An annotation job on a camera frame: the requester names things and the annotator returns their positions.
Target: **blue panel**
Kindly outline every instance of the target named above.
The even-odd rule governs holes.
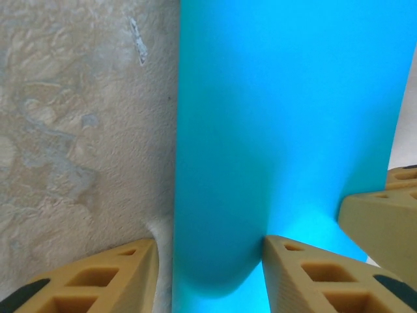
[[[416,1],[181,0],[174,313],[267,313],[266,234],[358,260],[341,199],[384,187]]]

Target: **curved blue edge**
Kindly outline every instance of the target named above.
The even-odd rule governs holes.
[[[348,194],[384,187],[416,2],[182,0],[173,313],[267,313],[266,234],[364,261]]]

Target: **rectangular hole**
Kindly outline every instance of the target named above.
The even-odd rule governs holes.
[[[314,282],[356,282],[356,279],[338,264],[304,263],[301,267]]]
[[[67,286],[106,287],[119,271],[115,267],[95,267],[79,272]]]
[[[303,248],[300,248],[299,246],[293,245],[292,243],[284,243],[284,247],[288,251],[304,251]]]
[[[388,199],[388,195],[381,192],[380,194],[374,194],[374,197]]]
[[[130,249],[125,252],[119,253],[119,256],[133,256],[133,254],[136,252],[136,249]]]
[[[54,297],[37,313],[87,313],[96,300],[93,296]]]
[[[324,296],[338,313],[394,313],[369,292],[326,292]]]

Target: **beige textured wall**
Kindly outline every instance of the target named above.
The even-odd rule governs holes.
[[[168,312],[178,0],[4,0],[0,299],[155,236]]]

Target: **black rubber tip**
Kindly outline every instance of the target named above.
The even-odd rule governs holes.
[[[32,298],[38,291],[45,287],[51,280],[48,278],[37,280],[24,285],[0,302],[0,313],[13,313],[26,301]]]
[[[417,291],[412,289],[404,282],[400,282],[394,278],[384,275],[374,275],[386,289],[390,290],[394,295],[402,300],[406,305],[417,312]]]
[[[404,170],[409,170],[411,168],[417,168],[417,164],[416,165],[408,165],[408,166],[405,166],[403,169]]]

